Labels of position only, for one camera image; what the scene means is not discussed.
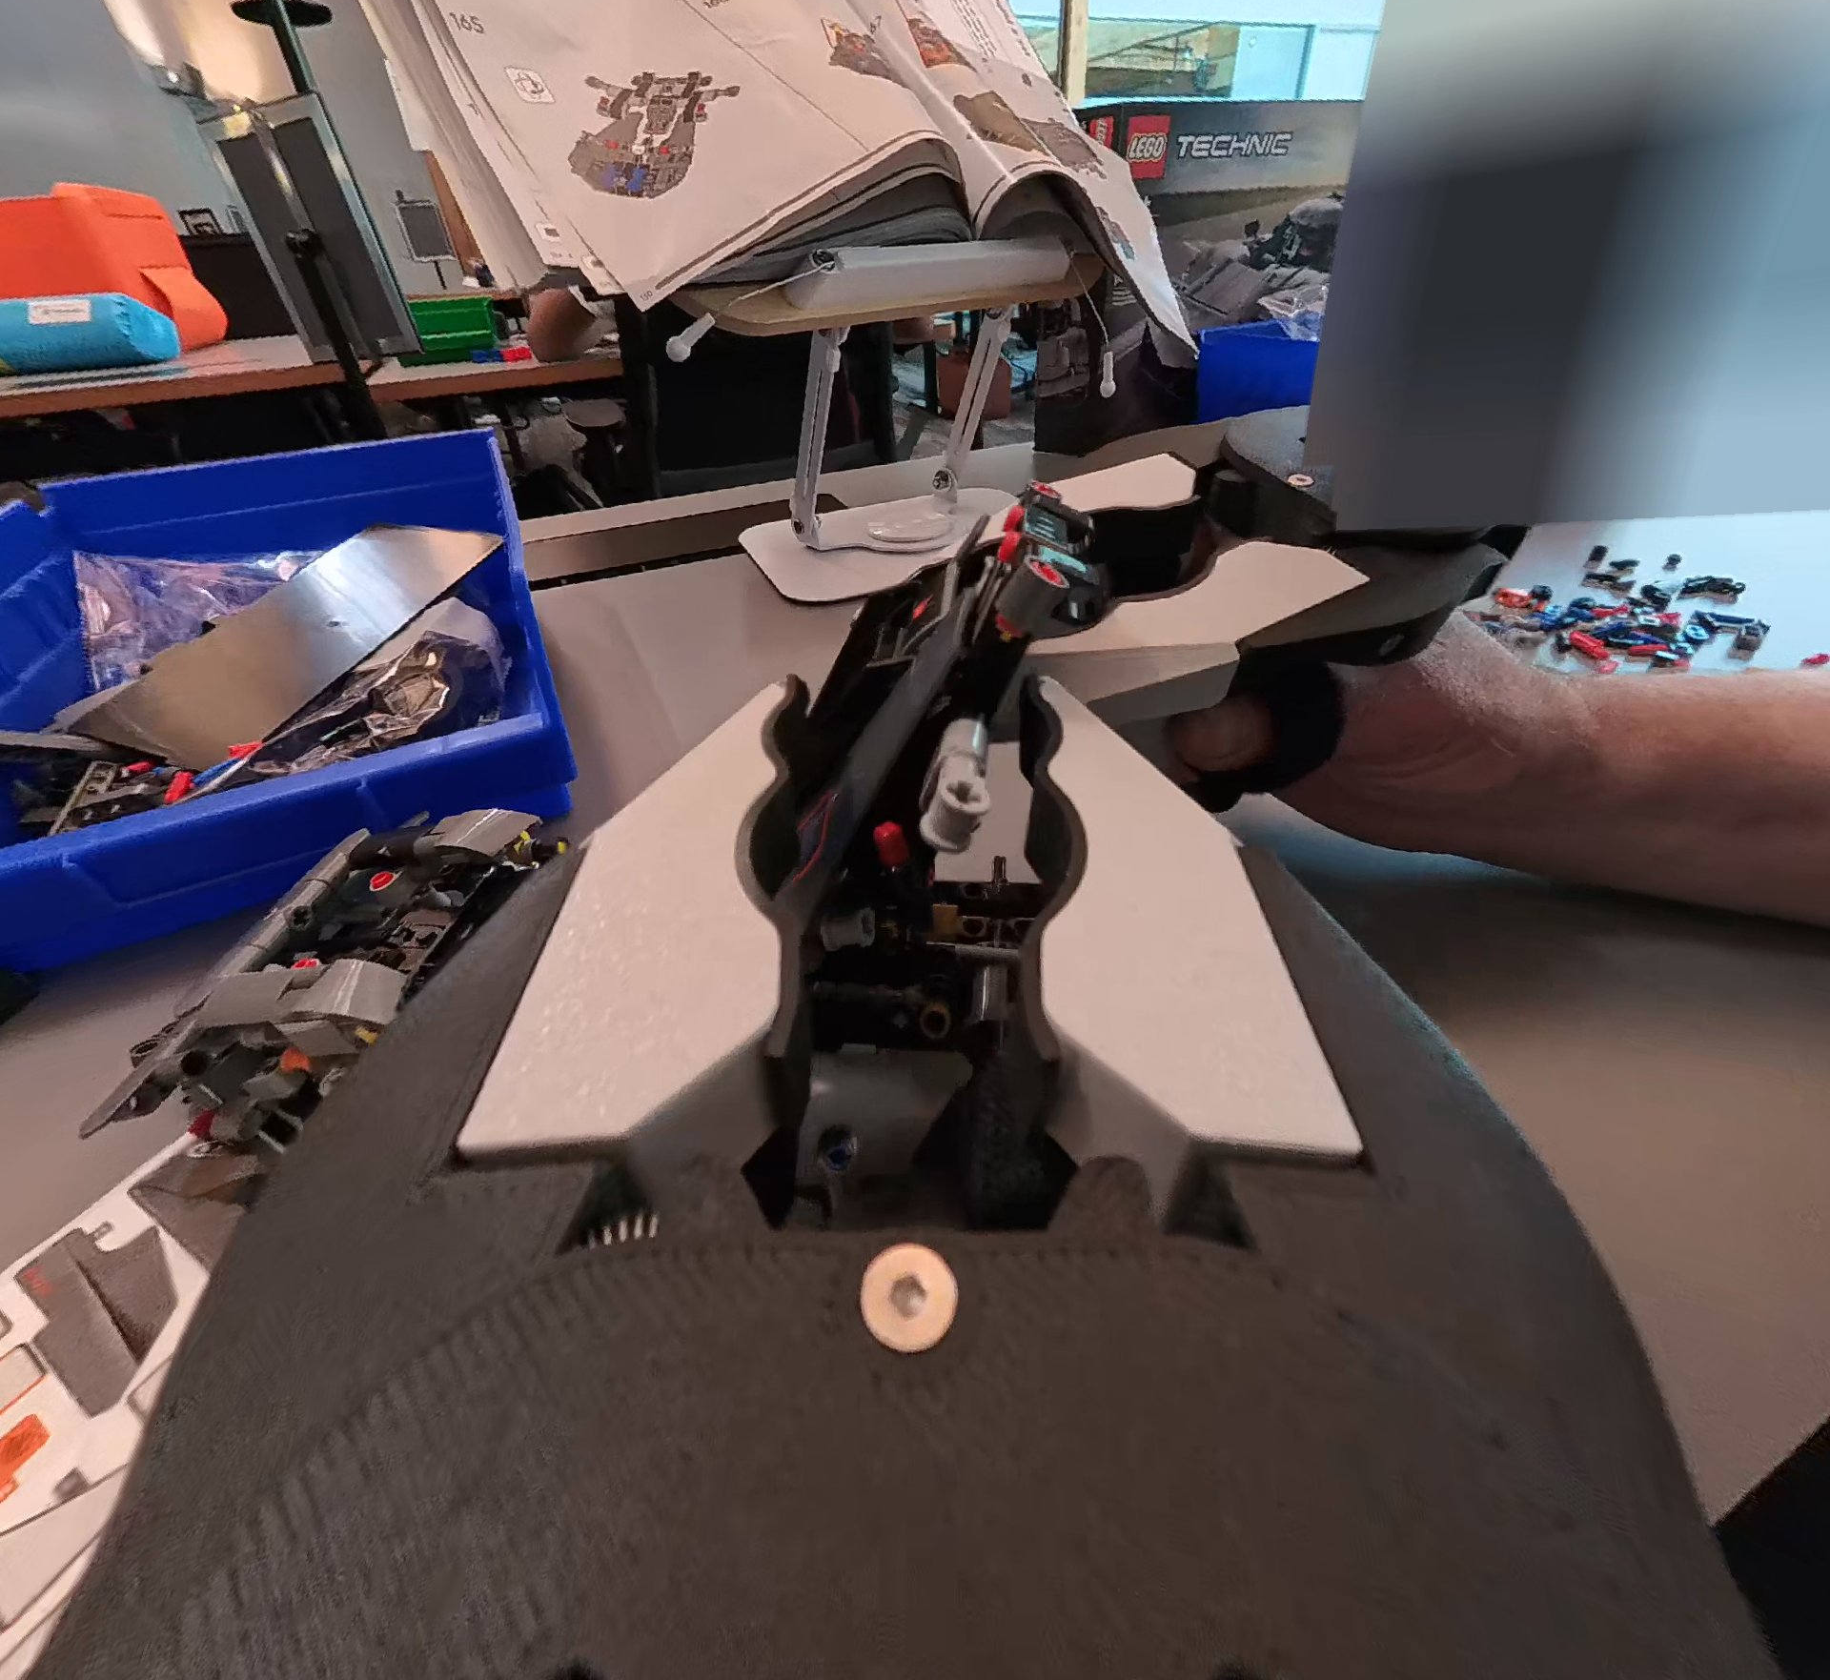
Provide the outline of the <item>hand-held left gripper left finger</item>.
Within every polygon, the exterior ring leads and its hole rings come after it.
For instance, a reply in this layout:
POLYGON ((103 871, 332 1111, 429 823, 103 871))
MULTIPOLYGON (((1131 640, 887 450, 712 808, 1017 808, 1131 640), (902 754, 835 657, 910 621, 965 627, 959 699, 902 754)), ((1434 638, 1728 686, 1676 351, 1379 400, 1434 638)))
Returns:
POLYGON ((605 1156, 641 1189, 700 1154, 744 1166, 811 1101, 778 1032, 797 947, 752 834, 784 779, 773 732, 809 690, 753 695, 584 844, 454 1151, 479 1168, 605 1156))

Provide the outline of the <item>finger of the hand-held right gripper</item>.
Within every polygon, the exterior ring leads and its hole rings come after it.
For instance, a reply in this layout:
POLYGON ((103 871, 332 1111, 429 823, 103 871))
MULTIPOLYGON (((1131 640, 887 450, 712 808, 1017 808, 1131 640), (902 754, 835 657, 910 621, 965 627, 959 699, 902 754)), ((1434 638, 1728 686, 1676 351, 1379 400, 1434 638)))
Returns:
POLYGON ((1167 594, 1215 551, 1201 474, 1175 455, 1028 488, 1028 541, 1072 581, 1070 600, 1167 594))
POLYGON ((1119 598, 1091 629, 1036 642, 1026 663, 1114 728, 1163 722, 1221 703, 1245 640, 1362 585, 1322 549, 1243 545, 1190 587, 1119 598))

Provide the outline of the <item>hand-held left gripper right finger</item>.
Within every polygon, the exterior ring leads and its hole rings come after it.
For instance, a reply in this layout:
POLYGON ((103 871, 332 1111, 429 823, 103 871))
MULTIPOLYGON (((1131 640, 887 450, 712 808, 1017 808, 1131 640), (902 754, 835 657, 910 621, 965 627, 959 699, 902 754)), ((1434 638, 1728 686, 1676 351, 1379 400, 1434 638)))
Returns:
POLYGON ((1062 1057, 1053 1135, 1078 1162, 1125 1158, 1171 1210, 1217 1147, 1354 1164, 1362 1133, 1299 998, 1241 852, 1053 680, 1045 785, 1079 844, 1043 920, 1038 992, 1062 1057))

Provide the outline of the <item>small black lego assembly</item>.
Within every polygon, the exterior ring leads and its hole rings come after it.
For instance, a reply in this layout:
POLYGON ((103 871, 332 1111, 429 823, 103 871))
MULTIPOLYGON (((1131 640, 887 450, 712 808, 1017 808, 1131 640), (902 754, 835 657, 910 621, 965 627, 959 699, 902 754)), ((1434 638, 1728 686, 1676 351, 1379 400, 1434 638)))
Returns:
POLYGON ((1020 665, 1114 598, 1099 520, 1034 484, 997 528, 982 518, 954 558, 864 602, 824 686, 799 690, 774 730, 794 850, 780 903, 813 907, 849 865, 908 869, 977 838, 1020 665))

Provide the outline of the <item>person's right forearm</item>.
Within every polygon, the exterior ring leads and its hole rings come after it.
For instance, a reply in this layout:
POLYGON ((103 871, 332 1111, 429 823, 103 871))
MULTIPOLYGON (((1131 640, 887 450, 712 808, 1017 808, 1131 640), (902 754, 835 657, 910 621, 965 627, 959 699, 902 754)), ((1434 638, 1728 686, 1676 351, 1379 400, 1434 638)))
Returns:
POLYGON ((1827 672, 1514 678, 1512 775, 1480 802, 1485 859, 1827 926, 1827 672))

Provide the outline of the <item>grey lego panel assembly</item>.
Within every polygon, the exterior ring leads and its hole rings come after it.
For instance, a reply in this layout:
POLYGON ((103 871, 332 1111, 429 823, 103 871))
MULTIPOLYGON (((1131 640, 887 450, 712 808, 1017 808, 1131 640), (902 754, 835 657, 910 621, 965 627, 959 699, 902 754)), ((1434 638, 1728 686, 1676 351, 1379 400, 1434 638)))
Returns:
POLYGON ((132 1048, 81 1137, 178 1095, 195 1139, 285 1149, 401 1006, 569 850, 538 827, 485 808, 347 836, 132 1048))

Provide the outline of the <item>black lego box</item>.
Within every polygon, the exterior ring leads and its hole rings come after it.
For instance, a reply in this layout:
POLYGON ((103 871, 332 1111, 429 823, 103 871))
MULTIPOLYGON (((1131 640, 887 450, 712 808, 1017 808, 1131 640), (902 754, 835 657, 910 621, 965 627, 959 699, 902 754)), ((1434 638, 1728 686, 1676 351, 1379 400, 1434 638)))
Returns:
POLYGON ((1192 330, 1262 320, 1327 280, 1358 101, 1131 99, 1076 111, 1129 162, 1192 330))

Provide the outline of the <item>blue storage bin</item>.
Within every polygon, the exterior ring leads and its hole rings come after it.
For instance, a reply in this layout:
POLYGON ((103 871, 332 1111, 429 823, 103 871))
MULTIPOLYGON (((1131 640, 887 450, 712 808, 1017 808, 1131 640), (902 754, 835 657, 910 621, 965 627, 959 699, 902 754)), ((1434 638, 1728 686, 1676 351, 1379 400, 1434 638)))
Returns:
POLYGON ((1280 320, 1200 333, 1198 421, 1306 408, 1314 400, 1320 343, 1293 337, 1280 320))
POLYGON ((6 505, 4 728, 42 730, 90 688, 75 552, 193 560, 323 551, 378 524, 502 537, 462 591, 508 650, 498 722, 73 836, 18 840, 4 798, 6 968, 58 968, 269 903, 359 827, 479 806, 542 819, 570 810, 576 756, 513 493, 483 431, 62 480, 42 490, 42 509, 6 505))

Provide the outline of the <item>white book stand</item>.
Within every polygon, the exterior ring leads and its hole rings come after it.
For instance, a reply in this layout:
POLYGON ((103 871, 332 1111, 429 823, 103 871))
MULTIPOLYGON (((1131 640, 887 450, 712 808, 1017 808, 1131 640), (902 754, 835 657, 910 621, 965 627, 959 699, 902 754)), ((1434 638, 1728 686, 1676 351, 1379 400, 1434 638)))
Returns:
POLYGON ((961 488, 996 360, 1018 305, 1087 293, 1104 274, 1097 255, 1074 255, 1055 236, 942 246, 818 250, 786 282, 750 292, 702 290, 685 303, 698 320, 666 343, 681 364, 706 335, 725 328, 746 337, 811 332, 790 518, 752 526, 742 547, 778 594, 826 604, 898 587, 923 568, 965 549, 973 530, 1003 516, 1015 497, 961 488), (931 490, 921 497, 843 509, 824 516, 820 493, 826 432, 851 332, 952 311, 984 311, 961 410, 931 490))

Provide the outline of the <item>black flat panel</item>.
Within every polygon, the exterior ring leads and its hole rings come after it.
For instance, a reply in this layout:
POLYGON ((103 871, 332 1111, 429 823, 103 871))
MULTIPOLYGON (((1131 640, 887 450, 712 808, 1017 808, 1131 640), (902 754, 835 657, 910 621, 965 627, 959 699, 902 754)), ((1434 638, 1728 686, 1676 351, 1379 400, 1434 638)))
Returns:
POLYGON ((374 526, 73 720, 73 732, 182 770, 258 743, 485 564, 502 537, 374 526))

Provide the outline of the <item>open instruction booklet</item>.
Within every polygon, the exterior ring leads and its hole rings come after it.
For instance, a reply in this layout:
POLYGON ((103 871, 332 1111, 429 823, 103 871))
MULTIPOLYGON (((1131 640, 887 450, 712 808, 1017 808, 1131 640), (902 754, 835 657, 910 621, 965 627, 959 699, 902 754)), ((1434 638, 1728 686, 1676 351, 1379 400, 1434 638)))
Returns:
POLYGON ((502 282, 649 311, 811 253, 1057 236, 1194 339, 1007 0, 359 0, 502 282))

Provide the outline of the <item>clear plastic bags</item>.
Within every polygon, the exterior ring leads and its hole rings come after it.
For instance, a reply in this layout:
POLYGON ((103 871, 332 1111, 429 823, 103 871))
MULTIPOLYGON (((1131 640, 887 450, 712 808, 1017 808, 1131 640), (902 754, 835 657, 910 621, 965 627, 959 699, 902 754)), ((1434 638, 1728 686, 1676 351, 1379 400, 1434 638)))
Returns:
MULTIPOLYGON (((208 640, 273 594, 321 568, 325 552, 178 560, 79 552, 73 560, 92 693, 62 707, 46 732, 100 737, 96 720, 157 661, 208 640)), ((368 760, 422 739, 494 726, 506 709, 511 661, 492 617, 458 594, 429 604, 387 640, 353 652, 336 642, 349 671, 311 699, 286 703, 286 724, 239 739, 246 749, 231 779, 298 777, 368 760)))

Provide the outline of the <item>small green bin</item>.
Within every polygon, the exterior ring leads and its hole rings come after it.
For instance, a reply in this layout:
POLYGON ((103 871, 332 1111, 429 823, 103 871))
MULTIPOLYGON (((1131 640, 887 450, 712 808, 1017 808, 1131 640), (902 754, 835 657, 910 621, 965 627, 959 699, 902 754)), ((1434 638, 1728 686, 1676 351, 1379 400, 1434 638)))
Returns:
POLYGON ((418 349, 397 356, 401 366, 496 364, 502 326, 487 292, 408 297, 418 349))

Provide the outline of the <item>blue yellow canister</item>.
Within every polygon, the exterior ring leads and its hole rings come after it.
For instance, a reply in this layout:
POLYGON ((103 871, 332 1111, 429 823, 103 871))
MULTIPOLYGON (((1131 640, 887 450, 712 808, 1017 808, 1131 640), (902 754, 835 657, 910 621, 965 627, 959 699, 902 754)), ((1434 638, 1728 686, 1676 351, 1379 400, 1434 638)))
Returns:
POLYGON ((163 366, 182 356, 174 320, 123 293, 2 301, 2 372, 163 366))

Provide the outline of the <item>orange case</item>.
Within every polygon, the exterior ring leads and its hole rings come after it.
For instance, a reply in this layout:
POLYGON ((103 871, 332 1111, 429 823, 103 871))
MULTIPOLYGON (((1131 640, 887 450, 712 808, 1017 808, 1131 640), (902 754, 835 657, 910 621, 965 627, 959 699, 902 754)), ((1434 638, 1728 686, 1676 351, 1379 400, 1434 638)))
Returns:
POLYGON ((119 293, 174 320, 184 352, 227 339, 227 314, 197 278, 153 198, 58 183, 2 202, 2 297, 119 293))

